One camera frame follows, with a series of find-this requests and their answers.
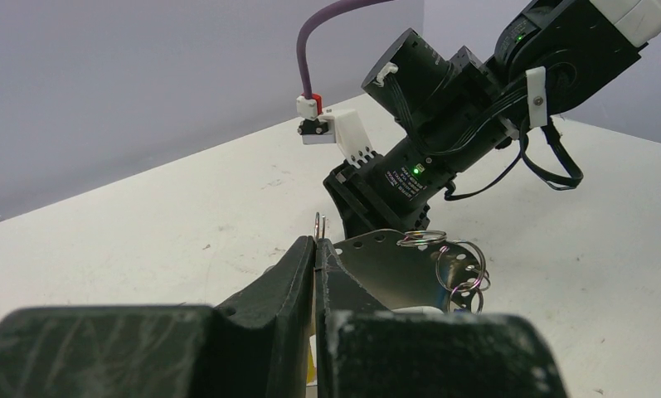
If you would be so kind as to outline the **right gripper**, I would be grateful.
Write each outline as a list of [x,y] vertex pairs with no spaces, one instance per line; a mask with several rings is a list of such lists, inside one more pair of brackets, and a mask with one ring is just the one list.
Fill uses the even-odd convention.
[[368,158],[359,168],[343,162],[323,186],[338,210],[344,235],[352,238],[381,229],[426,230],[428,201],[454,177],[436,162],[388,153]]

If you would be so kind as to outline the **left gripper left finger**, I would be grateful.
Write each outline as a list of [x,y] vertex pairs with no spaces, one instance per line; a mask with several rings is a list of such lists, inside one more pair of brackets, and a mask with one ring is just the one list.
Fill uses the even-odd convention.
[[302,397],[315,243],[221,304],[22,308],[0,322],[0,397]]

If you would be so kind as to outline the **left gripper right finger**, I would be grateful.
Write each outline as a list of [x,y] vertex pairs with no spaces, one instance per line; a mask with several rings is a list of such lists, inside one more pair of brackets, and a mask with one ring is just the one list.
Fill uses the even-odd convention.
[[526,319],[395,313],[317,243],[315,325],[321,397],[564,397],[549,346]]

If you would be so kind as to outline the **metal key ring plate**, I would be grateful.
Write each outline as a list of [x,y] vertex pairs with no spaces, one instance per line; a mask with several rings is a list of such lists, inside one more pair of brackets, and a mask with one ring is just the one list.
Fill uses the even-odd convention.
[[489,276],[483,251],[443,231],[380,229],[333,243],[325,216],[310,239],[310,283],[321,313],[430,307],[479,313]]

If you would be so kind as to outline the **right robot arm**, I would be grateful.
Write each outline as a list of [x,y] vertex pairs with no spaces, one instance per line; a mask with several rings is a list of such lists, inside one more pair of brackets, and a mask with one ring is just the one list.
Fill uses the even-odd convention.
[[493,55],[467,48],[443,58],[405,31],[372,67],[363,90],[406,136],[388,153],[348,156],[324,180],[347,238],[380,229],[419,231],[428,201],[456,201],[454,179],[493,149],[540,129],[564,168],[529,169],[550,188],[576,188],[581,169],[561,144],[552,116],[573,109],[639,58],[661,32],[661,1],[533,1],[503,30]]

